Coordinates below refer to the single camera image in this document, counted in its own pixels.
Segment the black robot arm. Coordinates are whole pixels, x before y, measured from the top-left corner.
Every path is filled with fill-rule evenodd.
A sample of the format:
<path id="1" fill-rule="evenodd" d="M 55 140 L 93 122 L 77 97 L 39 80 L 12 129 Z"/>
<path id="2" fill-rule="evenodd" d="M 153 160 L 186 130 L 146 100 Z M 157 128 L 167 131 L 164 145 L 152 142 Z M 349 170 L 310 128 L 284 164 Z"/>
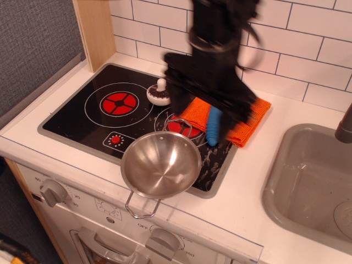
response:
<path id="1" fill-rule="evenodd" d="M 258 1 L 193 1 L 191 55 L 167 53 L 164 61 L 173 112 L 182 114 L 198 97 L 211 105 L 206 140 L 216 146 L 252 116 L 255 94 L 236 74 L 242 31 L 256 35 L 248 21 Z"/>

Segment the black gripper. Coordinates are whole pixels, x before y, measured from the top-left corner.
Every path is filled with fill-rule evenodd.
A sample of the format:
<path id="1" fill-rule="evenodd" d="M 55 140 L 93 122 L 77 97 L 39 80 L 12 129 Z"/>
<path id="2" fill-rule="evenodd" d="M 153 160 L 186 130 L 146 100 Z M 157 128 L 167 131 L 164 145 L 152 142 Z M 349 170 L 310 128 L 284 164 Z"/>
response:
<path id="1" fill-rule="evenodd" d="M 223 144 L 240 122 L 252 116 L 255 94 L 236 74 L 239 44 L 193 47 L 190 56 L 166 53 L 165 77 L 173 112 L 181 115 L 195 97 L 220 110 L 217 141 Z"/>

